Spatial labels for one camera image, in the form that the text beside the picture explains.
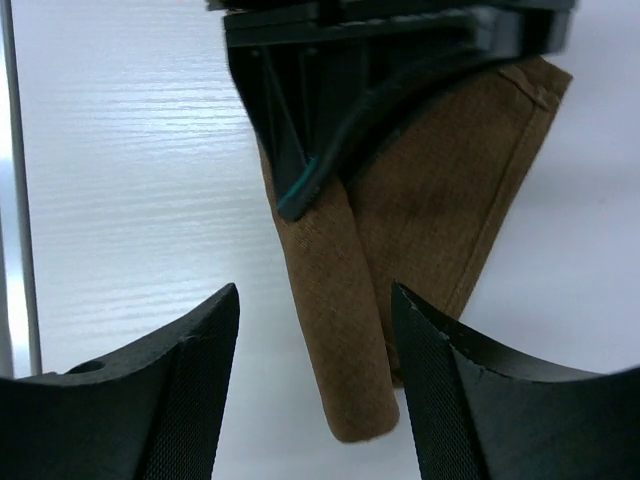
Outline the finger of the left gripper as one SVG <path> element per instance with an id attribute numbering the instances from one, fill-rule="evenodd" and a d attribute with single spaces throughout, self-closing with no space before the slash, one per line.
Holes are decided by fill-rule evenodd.
<path id="1" fill-rule="evenodd" d="M 229 69 L 275 206 L 303 217 L 387 141 L 484 71 L 564 47 L 569 1 L 226 1 Z"/>

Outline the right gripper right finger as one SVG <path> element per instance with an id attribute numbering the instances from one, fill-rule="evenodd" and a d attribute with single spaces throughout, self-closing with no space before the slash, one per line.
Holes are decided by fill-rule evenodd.
<path id="1" fill-rule="evenodd" d="M 598 374 L 508 347 L 402 284 L 392 321 L 425 479 L 635 479 L 639 371 Z"/>

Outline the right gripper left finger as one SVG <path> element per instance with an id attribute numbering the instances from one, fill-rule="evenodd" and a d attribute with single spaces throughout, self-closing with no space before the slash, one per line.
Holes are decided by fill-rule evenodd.
<path id="1" fill-rule="evenodd" d="M 181 318 L 64 374 L 3 379 L 2 478 L 210 478 L 239 314 L 228 284 Z"/>

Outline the brown cloth napkin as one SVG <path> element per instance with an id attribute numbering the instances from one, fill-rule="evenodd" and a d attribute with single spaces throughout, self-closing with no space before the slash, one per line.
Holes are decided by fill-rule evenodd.
<path id="1" fill-rule="evenodd" d="M 540 57 L 483 74 L 413 120 L 354 185 L 332 180 L 303 218 L 276 220 L 337 440 L 396 426 L 392 283 L 461 316 L 571 80 Z"/>

